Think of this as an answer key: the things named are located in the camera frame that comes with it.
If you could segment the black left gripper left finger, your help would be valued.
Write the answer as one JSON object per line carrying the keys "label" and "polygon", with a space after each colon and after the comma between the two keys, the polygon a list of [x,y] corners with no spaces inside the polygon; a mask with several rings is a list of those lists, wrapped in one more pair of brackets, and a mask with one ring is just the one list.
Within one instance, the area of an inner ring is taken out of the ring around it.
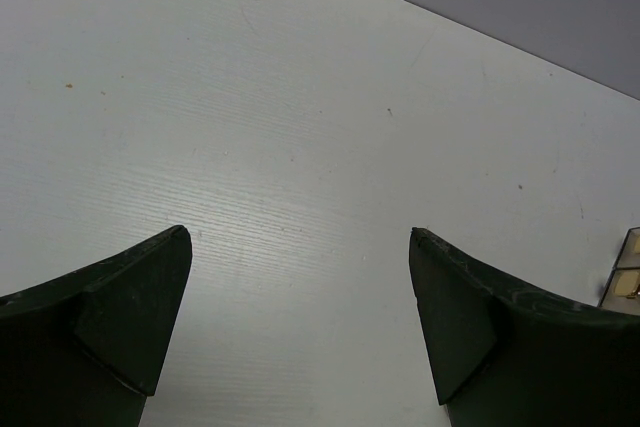
{"label": "black left gripper left finger", "polygon": [[1,299],[4,426],[136,426],[156,392],[192,262],[176,225]]}

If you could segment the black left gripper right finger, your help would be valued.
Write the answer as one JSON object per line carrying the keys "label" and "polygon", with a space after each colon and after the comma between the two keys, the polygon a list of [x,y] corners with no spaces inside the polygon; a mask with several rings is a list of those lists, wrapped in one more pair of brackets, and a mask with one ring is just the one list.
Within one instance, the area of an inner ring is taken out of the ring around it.
{"label": "black left gripper right finger", "polygon": [[559,296],[416,228],[409,268],[454,426],[635,426],[639,315]]}

